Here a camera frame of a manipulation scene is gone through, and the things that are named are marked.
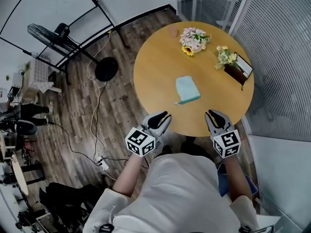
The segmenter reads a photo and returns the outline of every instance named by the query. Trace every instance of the wooden floor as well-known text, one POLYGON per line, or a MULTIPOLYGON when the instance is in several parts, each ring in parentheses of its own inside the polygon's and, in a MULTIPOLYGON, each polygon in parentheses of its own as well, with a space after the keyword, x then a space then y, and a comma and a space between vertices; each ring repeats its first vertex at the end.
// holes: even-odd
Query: wooden floor
MULTIPOLYGON (((124 48, 119 36, 113 32, 105 49, 97 55, 97 59, 114 56, 119 63, 116 77, 108 82, 103 91, 98 111, 98 138, 104 144, 105 150, 102 153, 104 156, 116 159, 129 157, 124 138, 130 129, 137 126, 147 115, 137 99, 133 83, 136 55, 152 33, 179 20, 170 9, 145 16, 121 29, 121 34, 130 49, 124 48)), ((105 36, 87 50, 91 55, 95 55, 107 39, 108 36, 105 36)), ((90 133, 90 122, 99 92, 96 85, 86 76, 89 59, 85 56, 81 58, 81 61, 71 61, 69 64, 71 85, 66 85, 64 75, 57 74, 55 86, 61 88, 63 92, 59 94, 47 91, 39 96, 39 103, 44 105, 48 105, 50 101, 54 103, 51 120, 68 131, 74 151, 84 153, 93 159, 95 139, 90 133)), ((89 71, 94 77, 94 63, 91 63, 89 71)), ((99 82, 99 85, 103 87, 105 83, 99 82)), ((93 131, 95 131, 95 122, 96 120, 93 123, 93 131)), ((81 154, 71 152, 67 135, 58 126, 40 127, 36 140, 37 142, 32 144, 34 152, 30 152, 30 155, 33 162, 39 160, 43 164, 46 180, 28 186, 30 194, 27 199, 35 210, 42 208, 40 203, 36 203, 39 200, 39 187, 44 189, 51 182, 73 187, 93 184, 103 189, 101 168, 81 154)), ((185 137, 167 131, 163 140, 165 144, 172 146, 174 152, 179 152, 185 137)), ((195 143, 210 151, 212 155, 216 155, 209 138, 197 138, 195 143)), ((255 180, 256 172, 246 137, 242 138, 242 145, 243 169, 255 180)), ((102 146, 97 143, 97 153, 102 150, 102 146)), ((109 165, 111 168, 108 173, 117 178, 124 167, 124 161, 109 161, 109 165)), ((147 169, 142 168, 135 188, 135 196, 140 191, 146 173, 147 169)), ((113 183, 110 178, 106 178, 106 181, 109 185, 113 183)))

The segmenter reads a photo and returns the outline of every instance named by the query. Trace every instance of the light blue cloth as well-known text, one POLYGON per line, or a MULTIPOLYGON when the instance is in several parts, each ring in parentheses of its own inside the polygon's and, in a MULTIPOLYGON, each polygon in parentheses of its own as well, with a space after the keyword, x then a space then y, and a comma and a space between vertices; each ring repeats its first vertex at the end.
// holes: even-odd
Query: light blue cloth
POLYGON ((198 88, 190 76, 179 77, 176 79, 176 89, 181 100, 180 102, 175 102, 175 104, 178 105, 182 105, 201 97, 198 88))

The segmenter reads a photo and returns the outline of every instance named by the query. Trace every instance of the sunflower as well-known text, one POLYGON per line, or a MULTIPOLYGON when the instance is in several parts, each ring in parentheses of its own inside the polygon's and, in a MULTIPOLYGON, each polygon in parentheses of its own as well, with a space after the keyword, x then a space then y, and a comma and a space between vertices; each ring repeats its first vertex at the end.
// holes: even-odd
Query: sunflower
POLYGON ((181 47, 181 49, 183 50, 183 52, 185 52, 188 56, 193 56, 194 53, 192 51, 192 49, 190 47, 181 47))

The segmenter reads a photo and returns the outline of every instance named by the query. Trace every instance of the black fan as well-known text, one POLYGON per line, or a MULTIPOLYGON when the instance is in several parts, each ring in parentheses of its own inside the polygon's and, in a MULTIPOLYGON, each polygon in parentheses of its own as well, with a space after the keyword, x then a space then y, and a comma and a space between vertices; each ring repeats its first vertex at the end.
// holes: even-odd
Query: black fan
POLYGON ((98 61, 74 43, 69 38, 69 26, 65 23, 59 24, 55 32, 51 32, 42 26, 31 24, 28 26, 28 33, 66 58, 72 59, 72 54, 76 50, 85 54, 96 63, 95 76, 99 81, 111 80, 118 71, 118 62, 115 58, 107 57, 98 61))

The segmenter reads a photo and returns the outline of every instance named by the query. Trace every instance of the white cable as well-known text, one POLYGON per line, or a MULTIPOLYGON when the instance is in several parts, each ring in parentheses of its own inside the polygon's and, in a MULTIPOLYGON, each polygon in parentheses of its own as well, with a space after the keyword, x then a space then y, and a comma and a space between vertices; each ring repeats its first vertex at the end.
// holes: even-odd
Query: white cable
MULTIPOLYGON (((109 33, 108 40, 106 41, 106 43, 104 44, 104 46, 97 52, 97 54, 99 54, 99 53, 104 49, 104 47, 107 45, 108 41, 110 40, 110 36, 111 36, 111 32, 109 33)), ((97 88, 98 88, 98 91, 99 91, 99 95, 98 95, 98 99, 97 99, 97 105, 96 105, 95 110, 94 110, 93 115, 92 115, 91 125, 90 125, 90 127, 89 127, 89 130, 90 130, 92 136, 93 136, 94 138, 96 138, 96 139, 100 142, 100 144, 101 144, 101 146, 102 146, 102 148, 103 148, 103 151, 104 151, 104 145, 103 145, 103 143, 102 143, 102 142, 100 141, 100 139, 98 139, 97 136, 94 135, 93 132, 92 132, 92 124, 93 124, 94 115, 95 115, 95 112, 96 112, 96 110, 97 110, 97 107, 98 107, 99 104, 100 104, 101 89, 99 88, 99 86, 98 86, 96 80, 92 79, 92 78, 88 75, 88 67, 89 67, 89 65, 91 64, 91 62, 92 62, 92 60, 88 63, 88 65, 87 65, 87 67, 86 67, 86 75, 87 75, 87 77, 88 77, 90 80, 92 80, 92 81, 96 84, 96 86, 97 86, 97 88)), ((112 178, 112 177, 111 177, 109 174, 107 174, 105 171, 103 171, 103 173, 104 173, 105 175, 107 175, 108 177, 112 178)))

